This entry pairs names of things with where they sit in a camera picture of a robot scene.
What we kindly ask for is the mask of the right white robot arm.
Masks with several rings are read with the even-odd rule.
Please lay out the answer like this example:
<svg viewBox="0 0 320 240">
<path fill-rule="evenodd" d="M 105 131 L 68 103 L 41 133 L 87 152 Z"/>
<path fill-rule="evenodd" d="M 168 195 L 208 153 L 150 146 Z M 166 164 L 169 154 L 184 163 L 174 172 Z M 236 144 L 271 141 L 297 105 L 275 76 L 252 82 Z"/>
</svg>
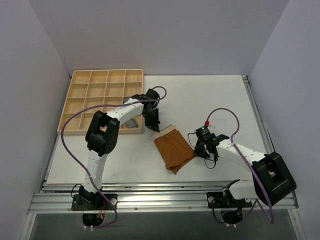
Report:
<svg viewBox="0 0 320 240">
<path fill-rule="evenodd" d="M 234 144 L 230 137 L 215 135 L 206 125 L 196 129 L 195 135 L 195 156 L 214 163 L 220 158 L 227 159 L 252 174 L 250 180 L 236 179 L 228 184 L 222 193 L 225 205 L 232 207 L 242 199 L 257 199 L 274 206 L 297 189 L 296 181 L 279 153 L 263 153 Z"/>
</svg>

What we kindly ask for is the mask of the brown underwear cream waistband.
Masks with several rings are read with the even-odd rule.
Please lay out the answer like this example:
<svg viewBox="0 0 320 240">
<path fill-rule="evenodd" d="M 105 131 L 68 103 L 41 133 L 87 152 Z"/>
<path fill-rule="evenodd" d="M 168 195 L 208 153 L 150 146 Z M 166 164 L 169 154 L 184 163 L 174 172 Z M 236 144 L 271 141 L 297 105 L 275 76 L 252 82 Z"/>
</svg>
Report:
<svg viewBox="0 0 320 240">
<path fill-rule="evenodd" d="M 194 150 L 175 125 L 170 124 L 151 137 L 164 161 L 165 168 L 173 174 L 177 174 L 196 157 Z"/>
</svg>

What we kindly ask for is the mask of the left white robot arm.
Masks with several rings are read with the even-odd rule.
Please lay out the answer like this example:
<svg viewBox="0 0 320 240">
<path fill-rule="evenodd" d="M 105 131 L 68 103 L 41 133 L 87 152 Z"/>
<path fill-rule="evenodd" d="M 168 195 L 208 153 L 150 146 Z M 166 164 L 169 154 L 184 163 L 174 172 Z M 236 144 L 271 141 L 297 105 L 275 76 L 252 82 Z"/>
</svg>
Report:
<svg viewBox="0 0 320 240">
<path fill-rule="evenodd" d="M 108 155 L 117 144 L 120 127 L 136 116 L 144 117 L 145 127 L 159 132 L 159 109 L 157 107 L 160 95 L 154 89 L 148 89 L 145 94 L 135 94 L 127 101 L 110 111 L 96 111 L 93 115 L 85 141 L 88 148 L 88 165 L 84 182 L 79 188 L 83 204 L 90 210 L 100 206 L 102 176 Z"/>
</svg>

